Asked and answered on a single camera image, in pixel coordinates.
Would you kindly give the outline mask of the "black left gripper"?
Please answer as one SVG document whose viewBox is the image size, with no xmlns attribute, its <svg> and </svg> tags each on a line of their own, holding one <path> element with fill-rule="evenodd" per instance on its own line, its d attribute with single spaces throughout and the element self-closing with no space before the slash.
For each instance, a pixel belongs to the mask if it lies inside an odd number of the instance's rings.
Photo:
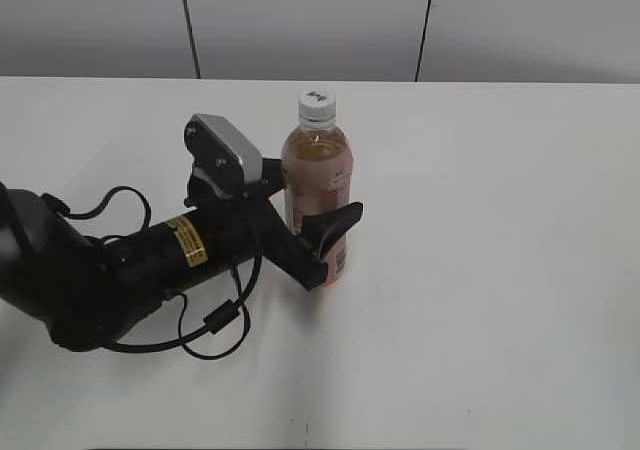
<svg viewBox="0 0 640 450">
<path fill-rule="evenodd" d="M 282 161 L 262 159 L 261 180 L 231 199 L 217 197 L 204 183 L 190 176 L 185 205 L 208 255 L 219 271 L 232 261 L 242 263 L 257 255 L 269 260 L 306 290 L 323 285 L 329 251 L 362 218 L 364 205 L 350 203 L 302 220 L 302 243 L 270 201 L 286 187 Z"/>
</svg>

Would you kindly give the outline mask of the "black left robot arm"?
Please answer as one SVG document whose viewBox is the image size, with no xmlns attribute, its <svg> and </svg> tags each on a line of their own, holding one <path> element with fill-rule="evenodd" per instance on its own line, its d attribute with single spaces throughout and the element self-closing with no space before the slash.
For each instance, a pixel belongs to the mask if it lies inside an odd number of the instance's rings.
<svg viewBox="0 0 640 450">
<path fill-rule="evenodd" d="M 264 261 L 302 287 L 327 281 L 325 257 L 363 214 L 359 202 L 304 218 L 293 233 L 271 203 L 282 190 L 281 163 L 267 159 L 261 178 L 238 194 L 218 196 L 211 183 L 191 176 L 186 212 L 142 222 L 129 235 L 79 233 L 78 216 L 60 199 L 24 189 L 1 191 L 1 297 L 42 322 L 51 340 L 73 351 L 103 348 L 150 354 L 187 348 L 206 335 L 247 318 L 247 300 Z M 207 314 L 192 332 L 160 343 L 127 344 L 125 335 L 164 303 L 224 272 L 252 263 L 234 298 Z"/>
</svg>

